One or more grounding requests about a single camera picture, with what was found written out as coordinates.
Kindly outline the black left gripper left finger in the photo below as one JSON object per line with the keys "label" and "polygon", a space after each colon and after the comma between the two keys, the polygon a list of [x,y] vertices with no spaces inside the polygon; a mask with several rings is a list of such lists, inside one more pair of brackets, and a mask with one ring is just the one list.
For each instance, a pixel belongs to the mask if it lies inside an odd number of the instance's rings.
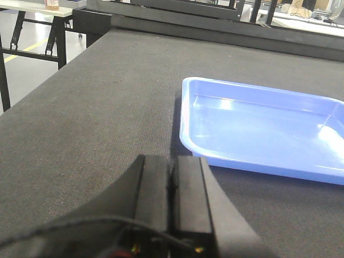
{"label": "black left gripper left finger", "polygon": [[[63,217],[122,216],[168,232],[167,159],[139,155],[97,197]],[[53,240],[53,257],[167,257],[160,236],[125,223],[94,223],[68,228]]]}

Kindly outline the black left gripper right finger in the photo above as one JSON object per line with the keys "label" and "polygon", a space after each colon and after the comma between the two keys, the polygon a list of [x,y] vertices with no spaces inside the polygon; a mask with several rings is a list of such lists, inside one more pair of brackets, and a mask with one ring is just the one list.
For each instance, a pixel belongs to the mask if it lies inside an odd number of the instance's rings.
{"label": "black left gripper right finger", "polygon": [[173,232],[196,257],[276,257],[240,214],[205,158],[179,156],[172,174]]}

